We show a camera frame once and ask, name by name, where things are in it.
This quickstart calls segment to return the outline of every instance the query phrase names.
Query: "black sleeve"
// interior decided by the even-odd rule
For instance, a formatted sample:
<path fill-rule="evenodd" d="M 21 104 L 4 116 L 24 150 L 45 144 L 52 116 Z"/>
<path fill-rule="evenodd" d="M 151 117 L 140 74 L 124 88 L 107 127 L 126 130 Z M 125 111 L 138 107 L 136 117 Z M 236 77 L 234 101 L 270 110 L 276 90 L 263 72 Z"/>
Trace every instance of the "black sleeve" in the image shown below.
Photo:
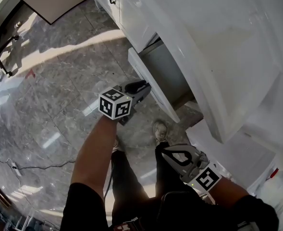
<path fill-rule="evenodd" d="M 60 230 L 108 230 L 105 206 L 101 197 L 84 184 L 71 184 Z"/>
<path fill-rule="evenodd" d="M 233 207 L 234 214 L 242 221 L 255 222 L 260 231 L 277 231 L 279 219 L 275 209 L 251 195 L 241 198 Z"/>

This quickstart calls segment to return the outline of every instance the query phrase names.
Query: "shoe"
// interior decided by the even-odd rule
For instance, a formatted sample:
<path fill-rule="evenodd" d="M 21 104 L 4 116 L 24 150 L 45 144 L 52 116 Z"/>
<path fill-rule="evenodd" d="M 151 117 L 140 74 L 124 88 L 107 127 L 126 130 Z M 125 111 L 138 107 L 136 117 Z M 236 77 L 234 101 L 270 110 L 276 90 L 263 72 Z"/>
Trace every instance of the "shoe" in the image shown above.
<path fill-rule="evenodd" d="M 162 121 L 157 121 L 153 125 L 153 133 L 155 136 L 156 146 L 162 142 L 167 142 L 167 126 Z"/>
<path fill-rule="evenodd" d="M 116 139 L 114 141 L 112 153 L 114 153 L 116 151 L 124 152 L 123 148 L 120 146 L 118 136 L 116 137 Z"/>

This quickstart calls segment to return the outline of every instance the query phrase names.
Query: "forearm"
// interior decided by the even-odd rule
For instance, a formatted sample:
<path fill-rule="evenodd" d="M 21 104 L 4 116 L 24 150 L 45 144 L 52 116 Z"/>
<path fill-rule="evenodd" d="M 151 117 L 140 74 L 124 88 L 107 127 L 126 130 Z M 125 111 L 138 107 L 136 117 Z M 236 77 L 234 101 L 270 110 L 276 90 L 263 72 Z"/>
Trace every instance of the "forearm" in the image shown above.
<path fill-rule="evenodd" d="M 244 188 L 225 177 L 223 177 L 209 193 L 218 205 L 225 208 L 231 208 L 238 200 L 249 195 Z"/>
<path fill-rule="evenodd" d="M 117 120 L 102 116 L 80 149 L 71 183 L 83 183 L 103 198 L 103 187 L 116 139 Z"/>

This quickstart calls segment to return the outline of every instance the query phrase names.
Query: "white sneaker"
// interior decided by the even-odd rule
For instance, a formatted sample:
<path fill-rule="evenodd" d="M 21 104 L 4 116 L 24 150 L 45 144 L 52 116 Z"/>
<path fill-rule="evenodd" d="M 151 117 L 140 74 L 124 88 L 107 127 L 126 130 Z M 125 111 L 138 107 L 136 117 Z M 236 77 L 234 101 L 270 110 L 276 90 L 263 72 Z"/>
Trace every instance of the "white sneaker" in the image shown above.
<path fill-rule="evenodd" d="M 153 125 L 153 133 L 155 136 L 156 146 L 162 142 L 167 142 L 167 126 L 162 121 L 157 121 Z"/>
<path fill-rule="evenodd" d="M 124 152 L 123 148 L 120 146 L 118 136 L 116 136 L 116 139 L 114 141 L 112 153 L 114 153 L 116 151 Z"/>

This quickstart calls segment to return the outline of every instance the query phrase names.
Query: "marble floor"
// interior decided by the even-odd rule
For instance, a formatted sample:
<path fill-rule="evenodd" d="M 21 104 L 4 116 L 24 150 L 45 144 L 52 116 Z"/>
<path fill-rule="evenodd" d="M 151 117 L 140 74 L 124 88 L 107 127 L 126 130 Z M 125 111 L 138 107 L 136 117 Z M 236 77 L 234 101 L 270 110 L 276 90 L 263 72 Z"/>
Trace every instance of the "marble floor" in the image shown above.
<path fill-rule="evenodd" d="M 15 29 L 18 21 L 22 26 Z M 3 40 L 15 34 L 20 39 L 1 56 L 14 76 L 7 78 L 0 72 L 0 188 L 23 215 L 31 213 L 59 227 L 74 167 L 65 163 L 75 160 L 101 116 L 95 109 L 98 93 L 136 78 L 127 61 L 131 44 L 93 0 L 73 8 L 51 26 L 24 5 L 7 30 Z M 202 115 L 183 106 L 177 111 L 181 123 L 176 124 L 151 96 L 136 110 L 125 127 L 118 125 L 118 136 L 132 169 L 153 196 L 153 121 L 166 121 L 168 139 L 175 144 L 188 142 L 185 130 Z M 6 162 L 27 168 L 19 176 Z M 109 191 L 108 221 L 112 205 Z"/>

